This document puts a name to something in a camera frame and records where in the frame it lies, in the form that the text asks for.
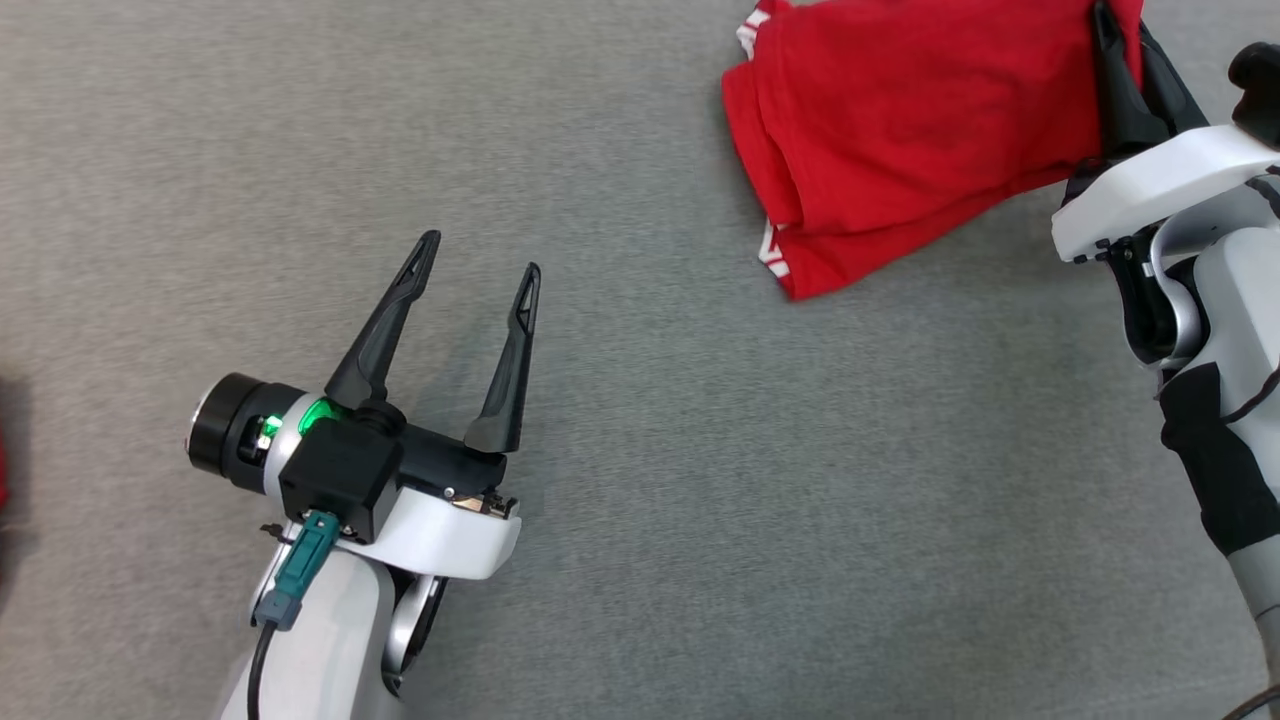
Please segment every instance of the fabric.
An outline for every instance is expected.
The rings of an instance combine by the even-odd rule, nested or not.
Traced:
[[[724,73],[733,143],[804,300],[852,283],[1100,146],[1093,0],[765,0]],[[1114,0],[1142,77],[1142,0]]]

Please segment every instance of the gray carpet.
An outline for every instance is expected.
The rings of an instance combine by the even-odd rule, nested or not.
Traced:
[[[1215,120],[1274,0],[1152,1]],[[392,398],[461,432],[544,270],[509,565],[424,717],[1210,717],[1265,679],[1050,188],[783,301],[719,108],[750,0],[0,4],[0,715],[204,717],[265,501],[221,374],[319,387],[444,245]]]

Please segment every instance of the black cable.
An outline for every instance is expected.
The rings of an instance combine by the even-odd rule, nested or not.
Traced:
[[[275,635],[275,620],[262,623],[262,634],[257,637],[253,650],[253,662],[248,666],[248,720],[261,720],[259,715],[259,696],[262,694],[262,665],[266,664],[266,648]]]
[[[1239,707],[1222,716],[1222,720],[1244,720],[1271,702],[1280,700],[1280,685],[1271,685],[1261,693],[1240,703]]]
[[[1271,374],[1262,380],[1262,389],[1257,395],[1244,401],[1244,405],[1239,406],[1235,413],[1222,416],[1222,424],[1230,425],[1231,423],[1238,423],[1244,419],[1245,415],[1253,411],[1254,407],[1262,405],[1262,401],[1275,392],[1276,386],[1280,386],[1280,365]]]

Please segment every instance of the cable connector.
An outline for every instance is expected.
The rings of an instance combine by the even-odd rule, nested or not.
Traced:
[[[340,529],[342,521],[335,515],[311,511],[298,537],[293,539],[284,565],[275,574],[275,587],[253,609],[257,624],[275,623],[282,632],[293,628],[293,621],[302,610],[302,596],[328,560]]]

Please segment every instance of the red object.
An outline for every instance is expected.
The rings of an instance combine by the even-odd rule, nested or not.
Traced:
[[[762,3],[755,58],[722,85],[791,299],[856,282],[1097,155],[1092,6]],[[1111,6],[1140,78],[1142,0]]]

